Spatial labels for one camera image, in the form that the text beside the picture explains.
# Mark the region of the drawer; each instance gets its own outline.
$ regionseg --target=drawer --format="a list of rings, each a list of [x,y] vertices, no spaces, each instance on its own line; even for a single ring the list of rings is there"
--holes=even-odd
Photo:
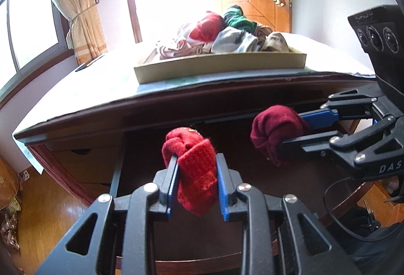
[[[318,106],[302,105],[297,111]],[[253,117],[210,120],[195,123],[192,127],[211,140],[216,152],[224,153],[229,168],[239,171],[245,182],[273,196],[295,194],[313,213],[324,215],[324,191],[334,181],[346,177],[344,171],[326,160],[296,160],[294,164],[280,168],[272,165],[250,141],[252,121]],[[178,126],[126,133],[122,168],[116,169],[112,182],[113,196],[131,194],[139,186],[152,181],[156,171],[165,168],[161,148],[167,132]],[[344,183],[336,186],[328,196],[330,206],[337,206],[350,196],[353,189]],[[124,217],[118,226],[118,256],[121,254],[123,226]],[[224,222],[218,203],[201,217],[176,204],[170,222],[154,223],[154,243],[155,259],[159,261],[210,259],[215,262],[217,258],[234,254],[241,258],[242,225]],[[236,263],[234,257],[232,260],[227,269],[241,263],[241,259]]]

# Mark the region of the triangular cutout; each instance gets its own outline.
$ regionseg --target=triangular cutout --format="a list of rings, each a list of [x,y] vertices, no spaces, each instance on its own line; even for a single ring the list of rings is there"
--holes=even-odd
[[[66,250],[85,256],[88,254],[92,233],[94,232],[95,223],[98,215],[91,214],[81,228],[74,234],[70,241],[66,244]]]
[[[305,214],[297,215],[302,229],[304,243],[309,255],[326,252],[331,249],[330,243],[316,230],[311,220]]]

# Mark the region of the wooden floor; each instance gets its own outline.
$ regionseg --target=wooden floor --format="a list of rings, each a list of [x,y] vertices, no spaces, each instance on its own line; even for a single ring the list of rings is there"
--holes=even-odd
[[[46,172],[24,182],[17,238],[16,265],[32,275],[60,238],[83,214],[85,206]]]

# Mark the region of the silver screw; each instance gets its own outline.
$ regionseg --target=silver screw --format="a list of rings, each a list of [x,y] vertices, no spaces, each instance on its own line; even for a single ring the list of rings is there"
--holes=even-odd
[[[251,185],[250,185],[250,184],[247,184],[247,183],[241,183],[241,184],[238,186],[238,189],[241,190],[241,191],[243,191],[243,192],[248,192],[248,191],[251,189]]]
[[[339,140],[339,137],[338,136],[334,136],[334,137],[331,137],[330,138],[330,143],[332,143],[332,144],[334,144],[334,143],[336,143],[337,141]]]
[[[355,156],[355,162],[357,162],[357,163],[363,162],[363,161],[365,161],[365,159],[366,159],[366,156],[363,153],[359,153]]]
[[[293,194],[288,194],[285,196],[285,201],[287,203],[296,203],[297,202],[297,197]]]
[[[147,193],[153,193],[158,189],[157,184],[155,183],[147,183],[143,186],[143,189],[147,192]]]
[[[111,195],[109,195],[109,194],[101,194],[99,197],[98,197],[98,202],[101,202],[101,203],[106,203],[106,202],[109,202],[110,200],[111,200],[111,198],[112,198],[112,196]]]

